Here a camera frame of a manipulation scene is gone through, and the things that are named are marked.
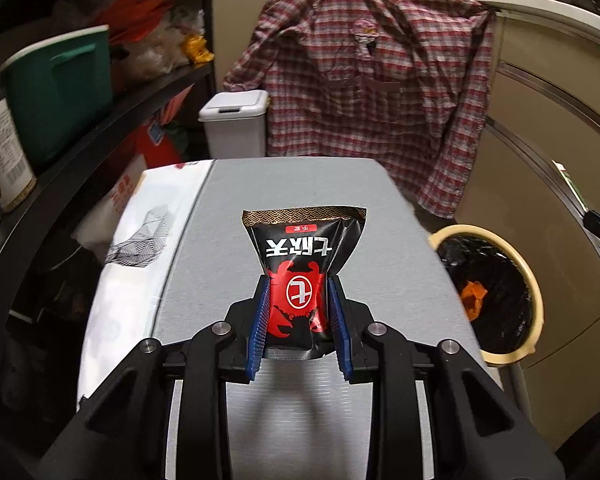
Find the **blue gripper pad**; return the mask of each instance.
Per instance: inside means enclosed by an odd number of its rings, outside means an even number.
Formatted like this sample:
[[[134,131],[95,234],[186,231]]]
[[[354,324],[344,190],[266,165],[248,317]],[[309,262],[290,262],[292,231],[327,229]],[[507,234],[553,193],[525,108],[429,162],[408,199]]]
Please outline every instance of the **blue gripper pad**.
[[[327,280],[327,304],[331,334],[336,347],[338,366],[344,375],[344,380],[349,381],[353,372],[351,363],[351,339],[340,306],[340,300],[332,278]]]
[[[267,336],[267,325],[269,323],[269,280],[265,280],[264,289],[258,301],[256,315],[247,341],[247,365],[245,373],[250,381],[256,378],[260,370],[260,362],[264,352],[264,341]]]

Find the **metal screw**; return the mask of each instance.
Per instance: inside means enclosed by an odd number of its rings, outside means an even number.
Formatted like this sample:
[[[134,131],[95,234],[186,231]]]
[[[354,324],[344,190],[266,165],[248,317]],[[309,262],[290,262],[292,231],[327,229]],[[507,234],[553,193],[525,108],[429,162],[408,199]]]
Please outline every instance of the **metal screw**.
[[[442,350],[447,354],[453,355],[460,351],[460,345],[453,339],[445,339],[440,346],[442,346]]]
[[[158,348],[158,343],[152,338],[142,339],[142,341],[138,343],[138,348],[143,354],[150,354]]]
[[[366,329],[369,330],[371,335],[380,336],[386,334],[386,326],[382,323],[372,323]]]
[[[213,332],[216,335],[226,335],[230,332],[231,330],[231,325],[228,324],[226,321],[218,321],[217,323],[214,323],[214,325],[211,327],[211,332]]]

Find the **green storage box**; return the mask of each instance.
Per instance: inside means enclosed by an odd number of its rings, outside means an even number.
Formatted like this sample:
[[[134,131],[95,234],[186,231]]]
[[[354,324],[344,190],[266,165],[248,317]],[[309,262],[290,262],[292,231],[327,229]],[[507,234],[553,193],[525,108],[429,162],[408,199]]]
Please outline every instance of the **green storage box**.
[[[35,172],[111,108],[107,25],[31,44],[0,70],[20,142]]]

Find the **white trash can lid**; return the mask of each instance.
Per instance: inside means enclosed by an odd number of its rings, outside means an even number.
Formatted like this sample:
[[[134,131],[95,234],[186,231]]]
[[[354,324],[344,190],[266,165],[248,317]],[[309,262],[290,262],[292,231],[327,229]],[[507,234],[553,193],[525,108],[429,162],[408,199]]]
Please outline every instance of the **white trash can lid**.
[[[206,123],[258,117],[267,110],[268,103],[269,93],[264,90],[221,92],[202,107],[200,121]]]

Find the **gray tabletop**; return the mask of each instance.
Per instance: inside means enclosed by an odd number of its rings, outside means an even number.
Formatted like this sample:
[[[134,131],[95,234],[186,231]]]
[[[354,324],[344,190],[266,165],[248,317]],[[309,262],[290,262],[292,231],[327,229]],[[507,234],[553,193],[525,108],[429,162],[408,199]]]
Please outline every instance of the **gray tabletop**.
[[[164,344],[190,338],[253,295],[262,268],[240,220],[244,209],[314,205],[367,209],[362,238],[339,273],[348,298],[368,304],[376,320],[411,340],[435,345],[454,338],[482,362],[427,232],[384,169],[364,158],[216,161],[174,258],[154,337]],[[179,394],[176,388],[168,480],[175,478]],[[365,477],[371,386],[345,383],[334,354],[308,362],[263,360],[253,383],[227,385],[227,405],[236,480]],[[422,413],[424,478],[432,478]]]

